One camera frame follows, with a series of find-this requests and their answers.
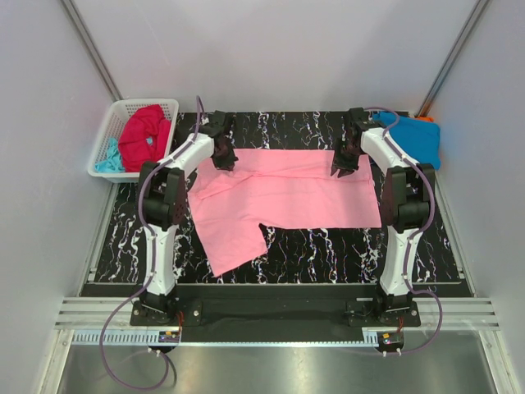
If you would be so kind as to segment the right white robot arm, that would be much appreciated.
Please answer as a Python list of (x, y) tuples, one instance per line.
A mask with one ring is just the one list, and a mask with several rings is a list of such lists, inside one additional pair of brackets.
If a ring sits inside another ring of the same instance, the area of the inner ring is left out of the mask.
[(376, 295), (361, 317), (373, 317), (387, 326), (411, 314), (418, 243), (436, 211), (435, 169), (412, 158), (394, 141), (390, 129), (398, 125), (399, 114), (393, 112), (394, 121), (387, 125), (373, 118), (380, 111), (351, 108), (345, 113), (345, 133), (336, 141), (331, 174), (355, 173), (366, 154), (384, 176), (380, 216), (388, 231), (386, 262)]

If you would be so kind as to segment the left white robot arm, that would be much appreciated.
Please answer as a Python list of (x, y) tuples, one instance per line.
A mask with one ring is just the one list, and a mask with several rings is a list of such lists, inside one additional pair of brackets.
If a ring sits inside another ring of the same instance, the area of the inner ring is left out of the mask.
[(211, 159), (221, 171), (234, 169), (237, 157), (228, 133), (235, 116), (215, 111), (173, 153), (146, 162), (139, 174), (137, 211), (146, 235), (146, 274), (135, 315), (146, 314), (167, 325), (179, 316), (172, 272), (175, 233), (188, 210), (186, 179)]

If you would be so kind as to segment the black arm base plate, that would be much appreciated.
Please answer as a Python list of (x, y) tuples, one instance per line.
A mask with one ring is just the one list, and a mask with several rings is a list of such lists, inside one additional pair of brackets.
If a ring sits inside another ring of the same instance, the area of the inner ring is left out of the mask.
[(377, 286), (359, 284), (179, 285), (172, 320), (146, 313), (130, 316), (133, 326), (182, 325), (186, 343), (351, 342), (364, 328), (418, 328), (419, 311), (382, 323), (362, 318)]

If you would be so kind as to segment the pink t-shirt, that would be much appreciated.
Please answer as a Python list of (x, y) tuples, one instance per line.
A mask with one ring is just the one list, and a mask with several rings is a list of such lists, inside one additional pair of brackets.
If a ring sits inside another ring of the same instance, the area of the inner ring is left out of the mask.
[(260, 226), (281, 229), (379, 228), (369, 158), (331, 175), (329, 150), (239, 149), (233, 171), (199, 164), (189, 191), (196, 232), (214, 276), (267, 252)]

